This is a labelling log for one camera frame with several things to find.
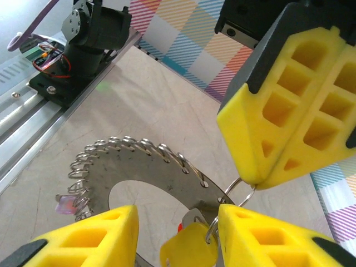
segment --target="plaid pattern backdrop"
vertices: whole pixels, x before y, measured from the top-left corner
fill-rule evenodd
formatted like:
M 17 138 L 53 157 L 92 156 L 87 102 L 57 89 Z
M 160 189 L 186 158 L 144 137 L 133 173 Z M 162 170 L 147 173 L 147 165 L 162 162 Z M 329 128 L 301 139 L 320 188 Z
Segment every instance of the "plaid pattern backdrop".
M 215 34 L 224 0 L 132 0 L 132 27 L 140 46 L 221 101 L 252 50 Z
M 131 0 L 140 46 L 221 101 L 252 50 L 214 27 L 224 0 Z M 311 174 L 337 242 L 356 255 L 356 157 Z
M 310 175 L 334 239 L 356 256 L 356 156 Z

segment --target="yellow key tag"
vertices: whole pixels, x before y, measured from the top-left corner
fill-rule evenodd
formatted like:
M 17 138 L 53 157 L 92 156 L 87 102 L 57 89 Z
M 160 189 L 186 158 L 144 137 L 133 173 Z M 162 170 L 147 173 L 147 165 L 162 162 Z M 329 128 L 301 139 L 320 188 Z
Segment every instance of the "yellow key tag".
M 192 223 L 161 247 L 160 260 L 163 267 L 212 267 L 217 261 L 217 242 L 210 238 L 205 242 L 207 226 Z

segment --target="stainless steel ring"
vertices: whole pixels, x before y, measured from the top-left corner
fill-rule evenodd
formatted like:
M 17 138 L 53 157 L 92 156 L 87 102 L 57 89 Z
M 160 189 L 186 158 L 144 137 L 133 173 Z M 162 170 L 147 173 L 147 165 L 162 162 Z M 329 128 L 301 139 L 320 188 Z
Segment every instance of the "stainless steel ring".
M 93 165 L 93 161 L 92 160 L 76 160 L 74 162 L 71 163 L 70 168 L 72 169 L 72 171 L 77 170 L 77 169 L 81 169 L 79 168 L 79 166 L 83 166 L 85 167 L 86 165 Z
M 147 143 L 144 140 L 137 142 L 135 144 L 135 147 L 137 147 L 142 152 L 146 153 L 148 156 L 152 155 L 152 152 L 148 149 Z
M 92 210 L 81 212 L 78 215 L 76 215 L 75 221 L 81 221 L 86 218 L 89 218 L 92 213 L 93 213 Z
M 87 152 L 89 154 L 93 153 L 93 152 L 96 152 L 97 151 L 97 147 L 95 145 L 87 145 L 85 148 L 84 148 L 84 152 Z
M 154 145 L 150 147 L 150 149 L 159 155 L 165 163 L 171 163 L 171 160 L 162 152 L 162 150 L 159 147 L 155 147 Z
M 117 151 L 121 150 L 121 140 L 117 137 L 110 137 L 107 145 L 109 149 L 114 149 Z
M 107 141 L 105 140 L 98 140 L 94 143 L 94 146 L 106 146 L 107 145 Z
M 77 207 L 79 203 L 83 201 L 83 199 L 87 198 L 87 193 L 89 192 L 89 189 L 83 188 L 83 190 L 80 191 L 80 193 L 77 195 L 76 199 L 73 202 L 73 207 Z
M 225 190 L 225 195 L 228 196 L 232 190 L 239 184 L 241 183 L 243 180 L 239 177 L 238 179 L 236 179 L 235 181 L 233 181 L 229 187 Z M 245 200 L 243 202 L 241 202 L 238 207 L 243 207 L 250 199 L 251 197 L 253 196 L 253 194 L 255 193 L 256 191 L 256 186 L 253 186 L 253 190 L 252 192 L 245 198 Z M 220 203 L 225 203 L 225 200 L 222 198 Z M 212 222 L 212 224 L 209 226 L 208 230 L 207 230 L 207 233 L 205 235 L 205 242 L 207 244 L 210 243 L 210 236 L 217 230 L 217 223 L 219 221 L 219 218 L 218 216 L 214 219 L 214 221 Z
M 177 156 L 178 156 L 178 159 L 180 160 L 180 166 L 182 167 L 182 171 L 185 174 L 189 174 L 189 170 L 186 167 L 187 165 L 189 166 L 188 160 L 182 154 L 180 154 L 179 152 L 177 153 Z
M 68 177 L 69 177 L 70 179 L 84 178 L 87 173 L 89 173 L 88 170 L 76 169 L 76 170 L 74 170 L 74 171 L 71 171 L 71 172 L 68 174 Z
M 68 187 L 69 194 L 79 194 L 84 189 L 85 179 L 80 179 L 70 187 Z
M 131 150 L 132 152 L 134 152 L 136 149 L 133 147 L 133 145 L 136 143 L 137 141 L 135 139 L 133 139 L 130 136 L 125 136 L 122 140 L 122 147 Z
M 90 201 L 89 197 L 83 197 L 79 199 L 75 204 L 73 203 L 73 207 L 77 208 L 75 215 L 79 214 L 87 206 L 89 201 Z
M 87 160 L 88 158 L 95 158 L 98 157 L 97 155 L 93 155 L 88 152 L 81 152 L 76 156 L 77 160 Z

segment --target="purple object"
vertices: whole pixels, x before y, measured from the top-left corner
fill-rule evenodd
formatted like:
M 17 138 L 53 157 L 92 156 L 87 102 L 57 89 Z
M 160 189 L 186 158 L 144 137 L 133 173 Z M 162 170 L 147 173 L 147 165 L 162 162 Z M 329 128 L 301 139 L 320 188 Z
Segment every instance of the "purple object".
M 51 11 L 51 9 L 58 3 L 59 0 L 50 0 L 49 3 L 43 8 L 43 10 L 37 15 L 33 22 L 28 26 L 24 33 L 18 33 L 8 44 L 7 50 L 10 52 L 18 49 L 27 39 L 31 36 L 39 37 L 37 34 L 33 34 L 33 31 L 37 26 L 43 21 L 46 15 Z
M 59 214 L 74 214 L 77 211 L 76 207 L 73 207 L 73 203 L 77 196 L 67 195 L 61 196 L 58 205 L 56 207 L 56 213 Z

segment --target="key ring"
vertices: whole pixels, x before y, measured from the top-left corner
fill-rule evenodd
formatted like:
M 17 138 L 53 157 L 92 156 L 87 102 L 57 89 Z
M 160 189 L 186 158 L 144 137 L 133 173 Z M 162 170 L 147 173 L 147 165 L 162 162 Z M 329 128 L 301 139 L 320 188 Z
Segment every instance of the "key ring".
M 243 180 L 241 178 L 236 179 L 235 181 L 233 181 L 231 183 L 231 185 L 229 185 L 229 187 L 225 190 L 225 195 L 228 196 L 233 189 L 239 184 L 241 183 Z M 253 196 L 253 194 L 256 191 L 256 186 L 253 187 L 252 192 L 245 198 L 245 200 L 243 202 L 241 202 L 238 207 L 243 207 Z M 217 222 L 219 221 L 218 216 L 215 217 L 215 219 L 212 221 L 211 225 L 209 226 L 209 229 L 207 230 L 206 236 L 205 236 L 205 242 L 207 244 L 210 244 L 210 236 L 216 231 L 217 228 Z

